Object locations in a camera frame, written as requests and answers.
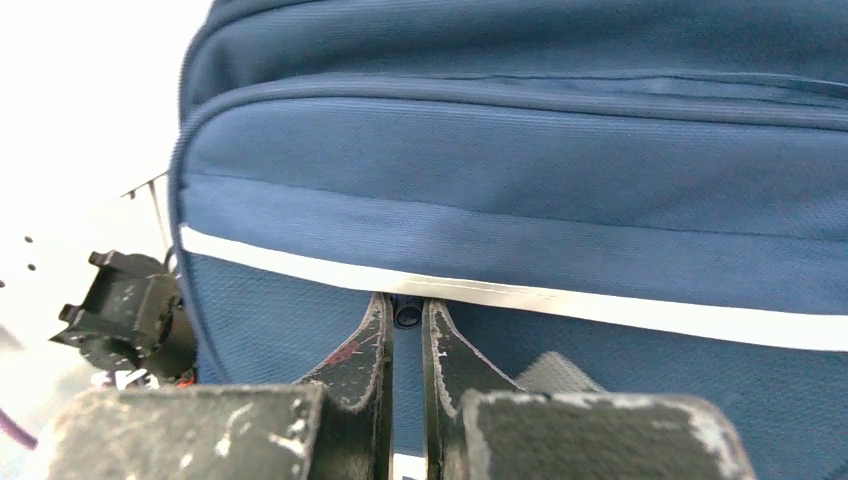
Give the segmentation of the navy blue student backpack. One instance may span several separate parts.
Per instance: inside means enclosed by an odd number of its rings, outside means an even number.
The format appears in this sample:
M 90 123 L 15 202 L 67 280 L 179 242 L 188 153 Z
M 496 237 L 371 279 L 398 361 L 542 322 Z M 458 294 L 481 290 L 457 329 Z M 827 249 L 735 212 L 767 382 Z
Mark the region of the navy blue student backpack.
M 760 478 L 846 477 L 845 2 L 217 1 L 179 113 L 201 382 L 435 297 L 509 376 L 695 395 Z

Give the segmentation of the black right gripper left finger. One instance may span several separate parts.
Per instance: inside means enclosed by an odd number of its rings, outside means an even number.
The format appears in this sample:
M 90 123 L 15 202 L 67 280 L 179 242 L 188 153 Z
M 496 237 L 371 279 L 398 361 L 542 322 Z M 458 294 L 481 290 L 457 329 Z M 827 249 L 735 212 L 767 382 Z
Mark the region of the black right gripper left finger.
M 392 309 L 291 385 L 91 390 L 48 425 L 30 479 L 388 479 Z

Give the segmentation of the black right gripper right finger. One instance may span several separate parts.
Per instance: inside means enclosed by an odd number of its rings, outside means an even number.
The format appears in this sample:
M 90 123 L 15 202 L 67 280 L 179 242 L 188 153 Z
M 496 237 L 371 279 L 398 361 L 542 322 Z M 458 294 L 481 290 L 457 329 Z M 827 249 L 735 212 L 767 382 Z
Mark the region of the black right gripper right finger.
M 732 423 L 691 396 L 530 392 L 456 328 L 422 313 L 431 479 L 751 479 Z

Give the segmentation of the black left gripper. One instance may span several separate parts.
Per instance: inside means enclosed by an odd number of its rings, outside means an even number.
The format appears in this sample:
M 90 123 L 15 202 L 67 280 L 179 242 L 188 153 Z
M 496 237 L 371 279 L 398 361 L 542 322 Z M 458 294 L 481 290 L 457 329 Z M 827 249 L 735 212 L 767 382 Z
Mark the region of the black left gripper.
M 97 268 L 91 286 L 81 304 L 63 306 L 65 328 L 50 341 L 111 374 L 144 370 L 159 381 L 192 381 L 196 340 L 176 275 L 143 254 L 93 252 L 88 262 Z

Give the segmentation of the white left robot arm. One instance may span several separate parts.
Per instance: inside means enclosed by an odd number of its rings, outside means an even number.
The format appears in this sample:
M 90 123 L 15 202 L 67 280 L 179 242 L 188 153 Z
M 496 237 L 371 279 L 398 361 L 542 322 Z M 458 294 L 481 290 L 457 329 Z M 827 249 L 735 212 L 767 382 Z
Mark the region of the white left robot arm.
M 1 223 L 1 378 L 188 383 L 196 342 L 177 287 L 165 177 L 79 213 Z

